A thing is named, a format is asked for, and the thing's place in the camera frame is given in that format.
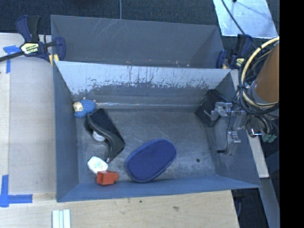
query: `blue tape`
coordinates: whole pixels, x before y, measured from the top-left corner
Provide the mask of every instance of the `blue tape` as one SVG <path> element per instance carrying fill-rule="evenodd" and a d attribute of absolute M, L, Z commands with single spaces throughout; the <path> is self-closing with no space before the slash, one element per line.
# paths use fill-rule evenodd
<path fill-rule="evenodd" d="M 14 203 L 32 203 L 33 194 L 9 195 L 9 176 L 2 176 L 0 207 L 7 208 Z"/>
<path fill-rule="evenodd" d="M 20 52 L 21 49 L 17 46 L 9 46 L 4 47 L 3 50 L 9 55 L 15 52 Z M 6 73 L 8 74 L 10 72 L 10 59 L 6 63 Z"/>

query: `white plastic cap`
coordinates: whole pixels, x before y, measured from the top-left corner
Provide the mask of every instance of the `white plastic cap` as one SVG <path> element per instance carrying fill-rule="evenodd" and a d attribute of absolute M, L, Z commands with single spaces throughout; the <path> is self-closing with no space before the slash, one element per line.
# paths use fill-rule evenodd
<path fill-rule="evenodd" d="M 108 169 L 108 164 L 96 156 L 93 156 L 87 162 L 87 166 L 96 175 L 98 171 L 106 171 Z"/>
<path fill-rule="evenodd" d="M 93 138 L 96 140 L 96 141 L 99 141 L 99 142 L 102 142 L 102 141 L 105 141 L 105 137 L 103 137 L 102 135 L 96 133 L 95 131 L 93 131 Z"/>

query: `orange block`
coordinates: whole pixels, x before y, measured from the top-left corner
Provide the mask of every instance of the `orange block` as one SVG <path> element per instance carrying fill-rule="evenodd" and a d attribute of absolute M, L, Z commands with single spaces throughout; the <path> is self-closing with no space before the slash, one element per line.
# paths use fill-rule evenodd
<path fill-rule="evenodd" d="M 110 185 L 118 180 L 118 173 L 115 171 L 98 171 L 96 182 L 100 185 Z"/>

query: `blue oval sponge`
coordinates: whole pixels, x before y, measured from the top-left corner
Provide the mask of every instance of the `blue oval sponge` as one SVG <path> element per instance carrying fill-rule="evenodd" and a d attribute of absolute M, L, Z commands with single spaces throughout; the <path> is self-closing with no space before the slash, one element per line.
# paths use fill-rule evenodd
<path fill-rule="evenodd" d="M 174 145 L 166 139 L 146 142 L 126 160 L 129 176 L 137 182 L 148 182 L 162 174 L 176 157 Z"/>

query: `small white object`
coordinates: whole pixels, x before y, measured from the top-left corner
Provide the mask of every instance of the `small white object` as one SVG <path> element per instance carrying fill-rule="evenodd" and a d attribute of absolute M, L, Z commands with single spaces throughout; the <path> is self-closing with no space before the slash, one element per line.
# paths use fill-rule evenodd
<path fill-rule="evenodd" d="M 53 210 L 52 228 L 71 228 L 70 210 Z"/>
<path fill-rule="evenodd" d="M 73 104 L 73 108 L 74 108 L 75 112 L 81 112 L 84 110 L 84 107 L 82 106 L 82 104 L 80 102 L 75 102 Z"/>
<path fill-rule="evenodd" d="M 105 137 L 103 137 L 102 135 L 96 133 L 95 131 L 93 131 L 93 138 L 96 141 L 99 141 L 99 142 L 105 141 Z"/>
<path fill-rule="evenodd" d="M 105 171 L 106 169 L 108 169 L 108 164 L 96 156 L 93 156 L 87 162 L 87 166 L 96 175 L 98 171 Z"/>

